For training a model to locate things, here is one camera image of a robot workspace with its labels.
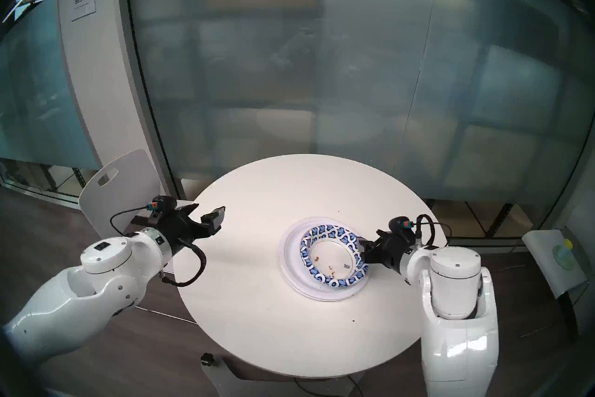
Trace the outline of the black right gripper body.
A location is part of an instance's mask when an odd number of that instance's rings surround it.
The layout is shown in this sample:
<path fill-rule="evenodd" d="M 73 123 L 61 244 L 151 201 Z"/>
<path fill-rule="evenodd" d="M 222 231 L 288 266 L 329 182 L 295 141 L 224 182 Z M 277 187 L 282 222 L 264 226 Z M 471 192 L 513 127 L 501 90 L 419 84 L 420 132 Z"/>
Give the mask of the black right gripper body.
<path fill-rule="evenodd" d="M 375 263 L 398 273 L 406 273 L 415 245 L 415 222 L 408 217 L 395 217 L 389 221 L 389 230 L 377 229 Z"/>

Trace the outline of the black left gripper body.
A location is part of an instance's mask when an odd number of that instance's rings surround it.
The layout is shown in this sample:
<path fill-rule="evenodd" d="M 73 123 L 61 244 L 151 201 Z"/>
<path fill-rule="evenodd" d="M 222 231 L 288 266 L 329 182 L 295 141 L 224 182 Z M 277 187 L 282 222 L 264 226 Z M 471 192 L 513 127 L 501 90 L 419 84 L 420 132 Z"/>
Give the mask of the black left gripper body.
<path fill-rule="evenodd" d="M 190 216 L 179 214 L 179 202 L 171 196 L 155 196 L 147 205 L 150 216 L 147 227 L 156 229 L 170 246 L 171 255 L 175 256 L 183 249 L 182 242 L 191 243 L 196 222 Z"/>

